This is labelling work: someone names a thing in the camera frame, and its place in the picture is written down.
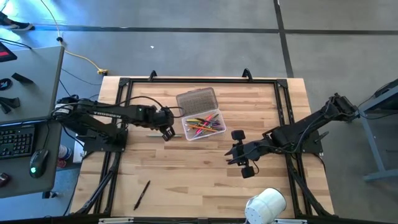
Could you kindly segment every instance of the clear plastic box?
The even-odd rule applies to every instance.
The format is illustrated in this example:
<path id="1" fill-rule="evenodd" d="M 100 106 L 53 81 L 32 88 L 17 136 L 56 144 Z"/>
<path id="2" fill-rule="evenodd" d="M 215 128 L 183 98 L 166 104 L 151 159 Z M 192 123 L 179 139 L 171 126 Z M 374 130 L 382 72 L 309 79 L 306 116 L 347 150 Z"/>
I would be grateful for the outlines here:
<path id="1" fill-rule="evenodd" d="M 176 99 L 178 106 L 185 109 L 185 111 L 180 110 L 180 112 L 181 114 L 185 112 L 185 116 L 182 118 L 182 128 L 184 129 L 185 137 L 188 141 L 221 134 L 226 131 L 223 115 L 218 109 L 217 98 L 212 87 L 182 93 L 177 95 Z M 212 114 L 218 114 L 217 120 L 220 125 L 217 126 L 217 128 L 223 128 L 222 131 L 217 131 L 215 133 L 205 131 L 203 134 L 197 135 L 196 131 L 192 130 L 193 128 L 186 125 L 188 119 L 206 119 Z"/>
<path id="2" fill-rule="evenodd" d="M 218 128 L 223 128 L 222 131 L 217 131 L 215 133 L 209 132 L 209 131 L 205 131 L 204 134 L 196 134 L 196 130 L 197 129 L 193 129 L 189 126 L 186 126 L 187 120 L 188 119 L 195 119 L 195 118 L 202 118 L 205 119 L 207 116 L 212 115 L 212 114 L 218 114 L 217 116 L 217 120 L 220 123 L 219 126 L 217 126 Z M 194 114 L 194 115 L 190 115 L 190 116 L 186 116 L 182 118 L 182 128 L 184 129 L 185 132 L 185 137 L 187 138 L 188 141 L 192 141 L 195 139 L 200 139 L 200 138 L 204 138 L 204 137 L 208 137 L 208 136 L 212 136 L 215 134 L 221 134 L 224 133 L 226 131 L 226 126 L 224 123 L 224 119 L 223 119 L 223 115 L 221 114 L 221 111 L 219 109 L 215 109 L 215 110 L 211 110 L 211 111 L 206 111 L 203 113 L 199 113 L 199 114 Z"/>

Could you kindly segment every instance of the gray desk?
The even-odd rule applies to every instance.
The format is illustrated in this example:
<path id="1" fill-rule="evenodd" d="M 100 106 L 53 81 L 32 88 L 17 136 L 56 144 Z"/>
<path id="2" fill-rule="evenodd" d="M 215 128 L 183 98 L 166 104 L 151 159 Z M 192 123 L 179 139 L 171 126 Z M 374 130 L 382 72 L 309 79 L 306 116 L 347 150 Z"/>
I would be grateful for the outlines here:
<path id="1" fill-rule="evenodd" d="M 21 102 L 21 107 L 13 109 L 9 114 L 0 111 L 0 124 L 37 121 L 49 116 L 55 104 L 63 51 L 63 47 L 17 50 L 14 51 L 18 56 L 17 60 L 0 63 L 2 78 L 10 78 L 17 72 L 35 82 L 34 85 L 23 86 L 11 79 L 12 87 L 0 91 L 0 96 L 19 97 Z M 11 176 L 10 182 L 0 188 L 0 198 L 44 192 L 53 188 L 62 127 L 54 121 L 49 122 L 49 125 L 49 138 L 45 148 L 50 153 L 44 175 L 37 179 L 29 175 L 30 157 L 0 160 L 0 172 Z M 46 123 L 36 124 L 35 149 L 43 148 L 47 131 Z"/>
<path id="2" fill-rule="evenodd" d="M 18 59 L 0 63 L 0 77 L 10 78 L 12 86 L 0 91 L 1 97 L 19 97 L 21 106 L 8 114 L 0 111 L 0 124 L 45 119 L 54 109 L 64 48 L 46 47 L 13 51 Z M 18 73 L 34 84 L 21 84 L 11 75 Z"/>

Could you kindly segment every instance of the black metal frame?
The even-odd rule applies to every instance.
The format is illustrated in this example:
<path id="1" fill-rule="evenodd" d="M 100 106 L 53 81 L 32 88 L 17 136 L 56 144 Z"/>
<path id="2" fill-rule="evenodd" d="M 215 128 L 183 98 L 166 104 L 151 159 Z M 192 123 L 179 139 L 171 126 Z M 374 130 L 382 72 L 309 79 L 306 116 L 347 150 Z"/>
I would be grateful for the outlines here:
<path id="1" fill-rule="evenodd" d="M 127 87 L 127 94 L 126 94 L 126 106 L 129 103 L 129 100 L 131 98 L 131 93 L 132 93 L 132 88 L 134 83 L 262 83 L 262 84 L 272 84 L 274 87 L 274 92 L 275 92 L 275 100 L 276 100 L 276 105 L 277 105 L 277 111 L 279 114 L 279 123 L 280 125 L 285 125 L 285 117 L 284 117 L 284 111 L 282 108 L 282 100 L 280 96 L 280 91 L 284 92 L 285 96 L 285 102 L 287 106 L 287 116 L 289 117 L 289 123 L 294 122 L 294 116 L 293 116 L 293 109 L 292 109 L 292 104 L 290 102 L 290 95 L 289 95 L 289 87 L 287 84 L 286 79 L 253 79 L 250 71 L 246 68 L 243 71 L 242 77 L 247 78 L 236 78 L 236 79 L 229 79 L 229 78 L 208 78 L 208 77 L 203 77 L 203 78 L 155 78 L 157 77 L 157 74 L 155 71 L 152 71 L 151 75 L 149 78 L 147 77 L 137 77 L 137 78 L 120 78 L 119 81 L 119 88 L 118 88 L 118 93 L 116 95 L 116 103 L 121 102 L 121 97 L 122 97 L 122 92 L 125 87 Z M 297 170 L 299 176 L 304 180 L 305 182 L 305 175 L 304 175 L 304 169 L 303 169 L 303 162 L 300 154 L 296 154 L 296 159 L 297 159 Z M 101 182 L 107 173 L 108 166 L 109 166 L 109 160 L 111 158 L 111 153 L 110 152 L 105 152 L 105 157 L 104 157 L 104 162 L 101 170 L 101 176 L 99 181 Z M 286 164 L 288 164 L 288 160 L 292 160 L 291 155 L 285 155 L 286 158 Z M 298 217 L 299 215 L 302 215 L 302 212 L 299 207 L 299 200 L 298 200 L 298 195 L 297 195 L 297 189 L 295 185 L 295 181 L 292 178 L 291 174 L 287 171 L 288 173 L 288 178 L 289 178 L 289 185 L 290 185 L 290 191 L 292 194 L 292 202 L 293 202 L 293 208 L 294 208 L 294 215 L 295 217 Z M 106 203 L 106 208 L 104 210 L 104 213 L 109 215 L 111 214 L 112 210 L 112 205 L 113 205 L 113 198 L 114 198 L 114 191 L 116 188 L 116 179 L 117 175 L 114 175 L 113 178 L 111 179 L 110 183 L 110 188 L 109 188 L 109 194 L 108 194 L 108 199 Z M 312 209 L 311 206 L 304 197 L 304 202 L 305 202 L 305 213 L 307 215 L 312 214 Z M 101 198 L 102 194 L 97 200 L 95 206 L 94 206 L 94 214 L 100 213 L 100 205 L 101 205 Z"/>

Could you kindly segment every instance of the concrete floor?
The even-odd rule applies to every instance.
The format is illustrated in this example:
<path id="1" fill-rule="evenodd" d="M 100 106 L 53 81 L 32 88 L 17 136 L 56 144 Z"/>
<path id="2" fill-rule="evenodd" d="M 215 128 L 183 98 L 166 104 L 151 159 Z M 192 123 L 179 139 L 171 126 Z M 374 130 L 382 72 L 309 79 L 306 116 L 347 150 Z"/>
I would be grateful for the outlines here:
<path id="1" fill-rule="evenodd" d="M 272 0 L 46 0 L 60 24 L 94 27 L 184 27 L 277 29 Z M 395 0 L 280 0 L 286 29 L 397 30 Z M 10 0 L 3 10 L 12 19 L 51 25 L 39 1 Z M 287 77 L 279 34 L 199 32 L 62 32 L 68 49 L 86 55 L 110 75 L 240 76 L 249 68 L 255 77 Z M 55 31 L 12 33 L 0 37 L 32 47 L 57 45 Z M 304 78 L 312 110 L 335 92 L 359 104 L 397 78 L 396 35 L 287 34 L 294 77 Z M 64 69 L 101 83 L 102 77 L 84 60 L 66 55 Z M 99 86 L 62 73 L 69 92 L 89 97 Z M 65 96 L 63 89 L 58 97 Z M 335 213 L 345 218 L 398 223 L 398 179 L 365 183 L 362 176 L 376 165 L 362 125 L 330 123 L 323 128 L 326 175 Z M 57 173 L 57 183 L 73 185 L 77 172 Z M 41 200 L 26 195 L 0 200 L 0 207 L 24 202 L 45 210 L 6 208 L 0 220 L 62 215 L 72 191 L 56 184 L 63 199 Z"/>

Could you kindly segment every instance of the black pen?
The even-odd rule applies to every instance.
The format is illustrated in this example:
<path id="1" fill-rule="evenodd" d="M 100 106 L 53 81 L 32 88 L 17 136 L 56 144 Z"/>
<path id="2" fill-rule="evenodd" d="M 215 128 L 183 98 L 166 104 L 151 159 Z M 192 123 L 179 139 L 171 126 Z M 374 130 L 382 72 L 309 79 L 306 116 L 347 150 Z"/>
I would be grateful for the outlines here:
<path id="1" fill-rule="evenodd" d="M 138 208 L 139 204 L 141 203 L 141 199 L 143 198 L 145 191 L 147 191 L 149 184 L 150 184 L 150 180 L 148 181 L 147 185 L 145 185 L 144 190 L 142 191 L 141 195 L 139 196 L 139 199 L 138 199 L 136 205 L 134 206 L 134 211 Z"/>

